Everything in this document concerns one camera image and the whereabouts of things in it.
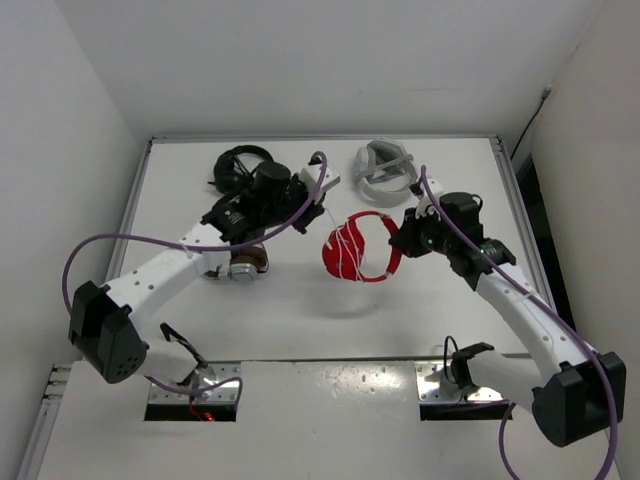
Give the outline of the red headphones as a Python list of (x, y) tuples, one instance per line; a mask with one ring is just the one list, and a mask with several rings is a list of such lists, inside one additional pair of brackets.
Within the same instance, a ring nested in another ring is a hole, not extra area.
[(366, 241), (358, 228), (358, 221), (365, 217), (376, 217), (380, 220), (390, 237), (399, 230), (389, 215), (374, 210), (357, 212), (349, 216), (342, 225), (335, 225), (321, 251), (324, 267), (334, 278), (360, 283), (380, 283), (397, 272), (403, 255), (392, 247), (386, 269), (381, 275), (366, 276), (362, 273)]

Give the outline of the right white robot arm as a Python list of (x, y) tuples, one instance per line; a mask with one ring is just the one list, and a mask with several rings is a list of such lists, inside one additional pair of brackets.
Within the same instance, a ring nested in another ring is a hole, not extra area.
[(512, 364), (493, 345), (456, 350), (446, 374), (467, 394), (488, 387), (532, 414), (553, 445), (564, 447), (623, 419), (626, 366), (565, 331), (553, 310), (526, 286), (516, 257), (484, 234), (482, 200), (466, 192), (443, 195), (425, 209), (408, 208), (390, 245), (408, 258), (438, 253), (469, 288), (492, 306), (531, 356), (532, 369)]

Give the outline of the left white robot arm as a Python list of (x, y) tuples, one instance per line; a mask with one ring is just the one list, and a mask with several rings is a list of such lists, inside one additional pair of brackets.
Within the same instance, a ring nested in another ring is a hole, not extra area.
[(241, 251), (288, 227), (304, 233), (339, 181), (322, 152), (296, 174), (276, 162), (259, 164), (247, 186), (219, 199), (181, 240), (101, 286), (88, 281), (78, 287), (70, 342), (109, 384), (133, 375), (186, 384), (206, 361), (168, 327), (160, 338), (144, 337), (152, 316), (207, 273), (238, 272), (233, 260)]

